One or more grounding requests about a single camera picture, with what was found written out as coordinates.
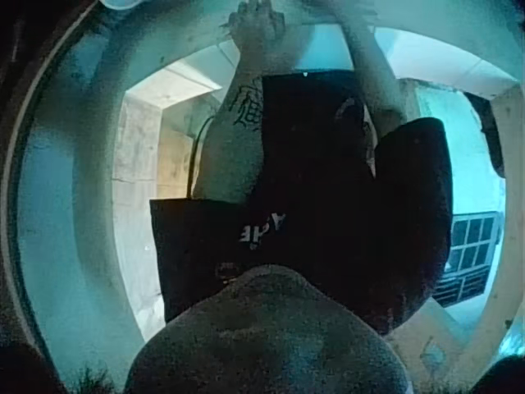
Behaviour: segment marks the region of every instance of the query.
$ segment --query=hand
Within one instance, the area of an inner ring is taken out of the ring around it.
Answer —
[[[273,11],[270,0],[249,0],[230,15],[229,25],[241,60],[264,62],[284,36],[285,15]]]
[[[377,13],[372,0],[303,0],[309,6],[328,10],[340,22],[375,19]]]

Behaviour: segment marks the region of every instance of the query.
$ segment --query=man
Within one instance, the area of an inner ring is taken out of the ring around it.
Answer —
[[[284,16],[269,0],[232,14],[240,64],[193,199],[152,202],[168,324],[135,361],[128,392],[410,391],[379,335],[418,310],[448,257],[443,125],[406,123],[358,10],[325,3],[355,67],[336,80],[264,77]],[[379,139],[375,177],[361,99]]]

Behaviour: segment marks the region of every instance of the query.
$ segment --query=short sleeve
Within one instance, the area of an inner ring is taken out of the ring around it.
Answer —
[[[423,118],[376,150],[376,259],[370,305],[359,311],[387,333],[431,296],[450,251],[452,174],[441,121]]]

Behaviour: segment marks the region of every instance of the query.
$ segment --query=tattoo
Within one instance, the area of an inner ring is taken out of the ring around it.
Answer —
[[[263,119],[263,88],[260,78],[252,81],[251,85],[242,85],[230,105],[230,112],[237,112],[234,125],[244,127],[260,126]]]

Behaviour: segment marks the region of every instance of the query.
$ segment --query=window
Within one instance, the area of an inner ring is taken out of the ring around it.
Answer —
[[[433,294],[441,306],[458,304],[485,292],[502,222],[497,212],[454,216],[449,260]]]

